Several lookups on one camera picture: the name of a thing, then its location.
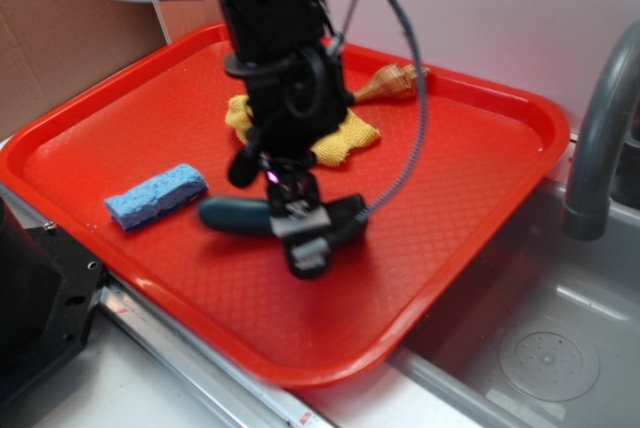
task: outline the faucet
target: faucet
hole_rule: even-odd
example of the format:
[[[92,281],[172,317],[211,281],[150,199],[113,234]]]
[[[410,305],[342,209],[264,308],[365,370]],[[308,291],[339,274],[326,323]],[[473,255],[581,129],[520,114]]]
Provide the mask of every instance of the faucet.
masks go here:
[[[624,32],[600,74],[580,128],[562,207],[562,229],[595,240],[610,199],[640,208],[640,20]]]

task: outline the textured tray surface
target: textured tray surface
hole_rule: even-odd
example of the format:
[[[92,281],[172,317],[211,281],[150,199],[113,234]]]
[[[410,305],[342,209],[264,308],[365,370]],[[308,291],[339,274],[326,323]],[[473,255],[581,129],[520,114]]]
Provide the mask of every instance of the textured tray surface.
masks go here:
[[[174,43],[63,105],[0,153],[2,180],[99,254],[110,270],[256,375],[288,387],[332,383],[379,361],[544,176],[568,126],[544,99],[434,69],[428,142],[417,173],[336,253],[320,279],[287,270],[279,242],[210,231],[191,205],[138,232],[103,200],[188,163],[214,195],[263,197],[226,181],[240,147],[224,125],[243,92],[223,72],[223,27]],[[350,89],[398,60],[350,47]],[[317,168],[325,200],[373,200],[405,163],[414,101],[357,114],[381,140],[339,169]]]

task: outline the sink basin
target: sink basin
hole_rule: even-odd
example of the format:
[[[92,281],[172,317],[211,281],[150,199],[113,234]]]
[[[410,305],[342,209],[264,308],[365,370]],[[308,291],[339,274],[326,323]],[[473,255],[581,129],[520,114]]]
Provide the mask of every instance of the sink basin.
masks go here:
[[[411,359],[432,389],[473,400],[486,426],[635,427],[640,217],[614,204],[603,238],[574,241],[560,231],[562,196],[562,185],[545,180],[395,363]]]

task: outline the black cable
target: black cable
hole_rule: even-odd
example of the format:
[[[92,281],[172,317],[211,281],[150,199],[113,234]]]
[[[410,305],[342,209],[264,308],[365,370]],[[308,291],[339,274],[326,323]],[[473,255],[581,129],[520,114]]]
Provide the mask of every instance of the black cable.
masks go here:
[[[407,42],[409,44],[409,48],[411,50],[411,57],[413,60],[414,67],[416,69],[417,76],[417,88],[418,88],[418,126],[416,129],[415,141],[411,151],[409,153],[409,157],[400,174],[396,178],[396,180],[391,184],[391,186],[380,195],[373,203],[369,206],[363,208],[354,219],[350,222],[347,222],[345,225],[340,227],[339,229],[328,233],[325,235],[324,241],[322,238],[317,238],[315,240],[310,241],[305,245],[301,245],[299,250],[297,250],[297,258],[304,259],[307,256],[311,256],[317,252],[326,251],[327,249],[333,250],[338,246],[342,245],[344,242],[349,240],[355,233],[357,233],[361,227],[367,222],[369,216],[371,216],[375,211],[380,209],[385,203],[387,203],[393,196],[395,196],[400,189],[407,182],[411,174],[414,172],[416,165],[418,164],[418,160],[420,158],[420,153],[422,151],[422,147],[424,146],[424,141],[427,132],[427,124],[428,124],[428,108],[427,108],[427,86],[422,76],[422,61],[420,57],[420,49],[418,47],[418,41],[411,26],[411,21],[409,17],[404,12],[402,6],[398,2],[398,0],[387,0],[391,8],[396,14],[398,21],[402,25],[404,29],[405,37],[407,38]]]

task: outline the cardboard box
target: cardboard box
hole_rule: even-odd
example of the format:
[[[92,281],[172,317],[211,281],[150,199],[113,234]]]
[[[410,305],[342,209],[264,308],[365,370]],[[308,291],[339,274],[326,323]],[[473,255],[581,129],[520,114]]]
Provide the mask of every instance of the cardboard box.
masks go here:
[[[164,43],[152,5],[0,0],[0,140]]]

